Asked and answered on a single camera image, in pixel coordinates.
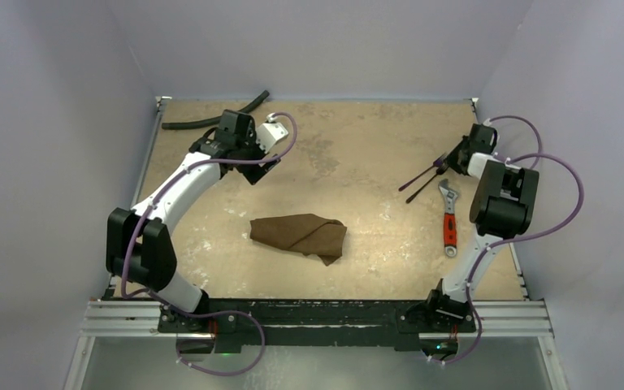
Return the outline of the brown fabric napkin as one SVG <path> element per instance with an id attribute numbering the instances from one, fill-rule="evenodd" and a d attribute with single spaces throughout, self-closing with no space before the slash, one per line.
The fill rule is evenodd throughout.
<path id="1" fill-rule="evenodd" d="M 339 220 L 316 214 L 291 214 L 253 219 L 251 240 L 272 248 L 317 256 L 330 266 L 343 255 L 348 228 Z"/>

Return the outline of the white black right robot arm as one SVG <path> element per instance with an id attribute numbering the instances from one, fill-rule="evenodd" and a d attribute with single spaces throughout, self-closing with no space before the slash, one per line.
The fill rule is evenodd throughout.
<path id="1" fill-rule="evenodd" d="M 445 160 L 446 167 L 479 182 L 469 212 L 473 239 L 456 266 L 430 291 L 423 310 L 426 325 L 436 331 L 472 315 L 469 300 L 500 250 L 495 244 L 506 244 L 531 224 L 540 174 L 497 160 L 497 141 L 495 128 L 477 123 Z"/>

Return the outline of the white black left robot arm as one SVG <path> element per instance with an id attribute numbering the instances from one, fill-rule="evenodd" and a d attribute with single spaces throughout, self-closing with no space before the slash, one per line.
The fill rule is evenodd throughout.
<path id="1" fill-rule="evenodd" d="M 106 223 L 106 269 L 119 278 L 121 297 L 147 294 L 177 312 L 189 332 L 205 329 L 209 296 L 180 274 L 172 234 L 199 197 L 228 172 L 238 171 L 255 185 L 293 148 L 297 136 L 289 113 L 274 112 L 256 123 L 244 111 L 224 110 L 148 197 L 114 209 Z"/>

